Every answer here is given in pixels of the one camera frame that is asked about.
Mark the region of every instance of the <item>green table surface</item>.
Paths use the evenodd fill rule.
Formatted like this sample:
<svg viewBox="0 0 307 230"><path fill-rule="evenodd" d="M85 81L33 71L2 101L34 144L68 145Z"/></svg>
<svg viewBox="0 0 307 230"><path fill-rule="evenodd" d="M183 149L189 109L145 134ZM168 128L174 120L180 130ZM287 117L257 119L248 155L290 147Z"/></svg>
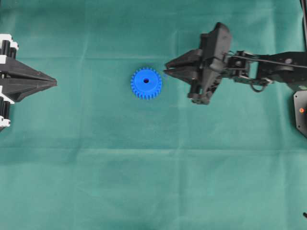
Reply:
<svg viewBox="0 0 307 230"><path fill-rule="evenodd" d="M307 139L293 92L223 80L209 106L164 63L216 22L231 50L304 51L298 0L3 0L0 33L58 87L0 133L1 230L304 230ZM137 99L140 67L163 78Z"/></svg>

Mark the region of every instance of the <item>black plastic part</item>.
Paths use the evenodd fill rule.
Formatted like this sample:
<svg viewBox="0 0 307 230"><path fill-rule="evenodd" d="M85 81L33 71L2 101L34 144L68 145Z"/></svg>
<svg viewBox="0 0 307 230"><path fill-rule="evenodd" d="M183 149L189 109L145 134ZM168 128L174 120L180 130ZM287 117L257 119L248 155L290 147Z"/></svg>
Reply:
<svg viewBox="0 0 307 230"><path fill-rule="evenodd" d="M303 9L303 30L304 30L304 40L305 49L307 50L307 2L306 0L300 0Z"/></svg>
<svg viewBox="0 0 307 230"><path fill-rule="evenodd" d="M4 119L9 119L10 118L10 106L11 106L11 103L4 102L4 111L3 111Z"/></svg>
<svg viewBox="0 0 307 230"><path fill-rule="evenodd" d="M0 97L0 116L3 117L4 114L4 99L3 97Z"/></svg>
<svg viewBox="0 0 307 230"><path fill-rule="evenodd" d="M304 66L307 63L305 52L286 52L275 55L261 55L261 59ZM269 78L286 83L293 91L307 90L307 69L260 62L257 79Z"/></svg>
<svg viewBox="0 0 307 230"><path fill-rule="evenodd" d="M0 54L8 56L9 55L9 50L10 50L10 45L11 45L11 43L9 41L4 40L2 42L2 47L1 47L1 50L0 50Z"/></svg>
<svg viewBox="0 0 307 230"><path fill-rule="evenodd" d="M294 94L294 106L296 128L307 138L307 91Z"/></svg>
<svg viewBox="0 0 307 230"><path fill-rule="evenodd" d="M258 56L247 54L244 51L237 51L236 56L228 59L224 77L233 79L235 82L248 84L253 91L259 92L254 86L261 86L263 89L267 86L268 81L263 78L252 79L249 77L251 62L248 58L255 59Z"/></svg>
<svg viewBox="0 0 307 230"><path fill-rule="evenodd" d="M16 59L17 50L15 48L11 48L9 57Z"/></svg>
<svg viewBox="0 0 307 230"><path fill-rule="evenodd" d="M232 36L229 29L217 23L214 30L201 35L199 49L191 50L166 63L164 72L191 85L188 97L196 104L209 104L221 83Z"/></svg>
<svg viewBox="0 0 307 230"><path fill-rule="evenodd" d="M57 81L12 57L6 58L5 64L0 64L0 71L6 77L0 79L3 86L2 93L15 102L36 92L49 89L57 85Z"/></svg>

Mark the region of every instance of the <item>blue gear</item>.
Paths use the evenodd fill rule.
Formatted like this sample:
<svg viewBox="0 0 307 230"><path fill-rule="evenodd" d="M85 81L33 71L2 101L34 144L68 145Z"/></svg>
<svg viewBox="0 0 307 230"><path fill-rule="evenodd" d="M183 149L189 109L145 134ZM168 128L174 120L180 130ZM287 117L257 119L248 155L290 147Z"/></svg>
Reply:
<svg viewBox="0 0 307 230"><path fill-rule="evenodd" d="M159 73L152 68L142 68L132 76L131 89L140 99L150 100L158 96L162 88Z"/></svg>

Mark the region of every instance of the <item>cable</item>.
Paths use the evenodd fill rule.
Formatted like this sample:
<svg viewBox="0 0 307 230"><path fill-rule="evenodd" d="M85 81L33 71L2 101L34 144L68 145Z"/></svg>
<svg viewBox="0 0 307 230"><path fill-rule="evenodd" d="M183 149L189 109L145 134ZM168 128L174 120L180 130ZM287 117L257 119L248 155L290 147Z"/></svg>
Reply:
<svg viewBox="0 0 307 230"><path fill-rule="evenodd" d="M251 87L251 89L252 89L254 92L263 92L267 86L268 86L267 84L266 84L266 85L263 85L261 90L257 90L257 89L255 89L255 87L254 87L254 85L253 85L252 83L250 84L250 87Z"/></svg>
<svg viewBox="0 0 307 230"><path fill-rule="evenodd" d="M286 64L286 63L278 62L278 61L270 61L270 60L265 60L265 59L257 59L257 58L250 58L250 57L242 57L242 56L231 55L231 54L226 54L226 55L228 55L228 56L230 56L230 57L234 57L234 58L240 58L240 59L249 60L249 61L267 62L267 63L272 63L272 64L276 64L276 65L281 65L281 66L290 66L290 67L295 67L295 68L304 68L304 69L307 69L307 66L298 66L298 65Z"/></svg>

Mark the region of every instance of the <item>screw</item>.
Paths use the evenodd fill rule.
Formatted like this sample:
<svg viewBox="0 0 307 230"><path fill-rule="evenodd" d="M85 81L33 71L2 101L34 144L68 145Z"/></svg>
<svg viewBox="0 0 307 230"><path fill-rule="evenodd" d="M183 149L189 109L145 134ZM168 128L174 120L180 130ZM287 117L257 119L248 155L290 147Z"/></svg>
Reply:
<svg viewBox="0 0 307 230"><path fill-rule="evenodd" d="M235 65L236 66L241 66L242 62L241 61L236 61Z"/></svg>
<svg viewBox="0 0 307 230"><path fill-rule="evenodd" d="M292 59L291 58L286 59L285 63L286 64L291 64L292 63Z"/></svg>

